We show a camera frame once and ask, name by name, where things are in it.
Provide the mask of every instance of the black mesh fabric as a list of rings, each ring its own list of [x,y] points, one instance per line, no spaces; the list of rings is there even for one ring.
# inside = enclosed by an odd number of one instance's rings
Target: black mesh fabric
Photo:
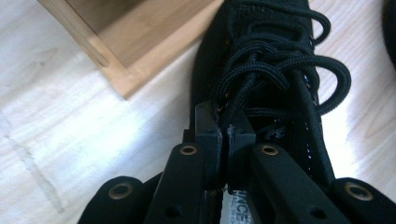
[[[312,19],[323,26],[314,38]],[[245,110],[259,142],[285,148],[318,184],[334,180],[323,141],[320,115],[347,96],[350,74],[334,59],[314,54],[330,32],[330,22],[306,0],[225,1],[198,50],[191,83],[194,107],[211,100],[222,130]],[[337,77],[327,102],[318,101],[315,67]]]

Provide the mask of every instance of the wooden box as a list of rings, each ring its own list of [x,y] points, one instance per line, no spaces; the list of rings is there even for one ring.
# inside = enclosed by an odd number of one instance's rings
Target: wooden box
[[[222,0],[38,0],[124,98],[205,31]]]

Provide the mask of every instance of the shoelace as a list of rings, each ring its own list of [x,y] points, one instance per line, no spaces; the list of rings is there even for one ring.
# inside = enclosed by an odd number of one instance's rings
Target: shoelace
[[[318,38],[312,39],[311,45],[314,46],[321,43],[330,33],[329,20],[324,15],[312,10],[300,10],[256,1],[245,1],[244,5],[269,7],[272,10],[318,21],[323,27],[323,32]],[[218,111],[221,111],[219,127],[222,130],[228,128],[241,109],[245,110],[248,117],[294,119],[297,115],[286,110],[269,107],[245,107],[249,94],[269,83],[275,84],[281,91],[287,91],[290,88],[287,78],[290,73],[294,76],[304,76],[310,92],[317,92],[319,87],[316,67],[328,69],[335,74],[337,86],[334,93],[323,104],[316,105],[320,115],[330,112],[346,98],[351,78],[348,69],[342,63],[332,58],[314,55],[313,48],[309,48],[306,44],[289,41],[280,36],[247,33],[243,37],[236,38],[233,36],[233,20],[229,21],[230,37],[234,39],[231,57],[224,66],[224,76],[219,79],[215,90],[216,101],[227,102],[226,105],[218,107]],[[258,21],[251,24],[248,29],[251,30],[253,26],[259,24],[262,25],[263,22]],[[304,31],[302,27],[294,27],[281,21],[275,25],[295,32]],[[237,84],[238,88],[233,91],[233,98],[228,99],[232,86],[235,82],[240,82],[241,78],[243,81]]]

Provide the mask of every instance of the light wood floor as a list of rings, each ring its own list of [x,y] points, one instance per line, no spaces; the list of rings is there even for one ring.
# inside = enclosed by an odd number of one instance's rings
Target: light wood floor
[[[332,21],[317,54],[344,62],[346,100],[323,117],[336,175],[396,201],[396,72],[378,0],[312,0]],[[108,179],[159,173],[189,117],[197,45],[124,101],[36,1],[0,2],[0,223],[76,223]],[[334,88],[323,72],[321,99]]]

